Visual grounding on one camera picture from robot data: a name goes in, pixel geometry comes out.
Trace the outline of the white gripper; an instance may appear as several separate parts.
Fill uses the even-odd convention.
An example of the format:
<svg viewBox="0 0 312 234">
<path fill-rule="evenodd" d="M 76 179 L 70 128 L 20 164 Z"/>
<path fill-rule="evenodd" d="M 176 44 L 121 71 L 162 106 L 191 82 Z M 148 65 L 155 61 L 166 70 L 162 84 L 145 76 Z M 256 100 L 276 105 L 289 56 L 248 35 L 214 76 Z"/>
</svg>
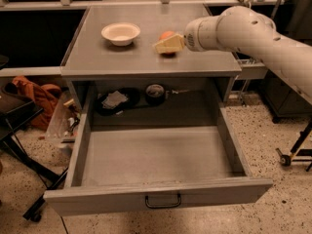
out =
<svg viewBox="0 0 312 234">
<path fill-rule="evenodd" d="M 217 25 L 218 16 L 195 19 L 186 25 L 184 41 L 180 34 L 175 33 L 164 43 L 158 40 L 153 48 L 158 54 L 177 53 L 183 50 L 185 43 L 186 47 L 193 52 L 221 50 L 222 47 L 217 41 Z"/>
</svg>

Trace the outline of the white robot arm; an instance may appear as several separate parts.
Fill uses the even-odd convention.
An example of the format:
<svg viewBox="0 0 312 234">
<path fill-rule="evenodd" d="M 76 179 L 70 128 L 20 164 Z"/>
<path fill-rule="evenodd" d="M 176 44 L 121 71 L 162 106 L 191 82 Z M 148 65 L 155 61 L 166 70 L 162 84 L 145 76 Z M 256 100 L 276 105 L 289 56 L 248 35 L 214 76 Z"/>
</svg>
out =
<svg viewBox="0 0 312 234">
<path fill-rule="evenodd" d="M 278 33 L 272 19 L 249 8 L 234 6 L 219 16 L 195 19 L 182 34 L 158 41 L 153 49 L 158 54 L 220 50 L 252 57 L 312 103 L 312 47 Z"/>
</svg>

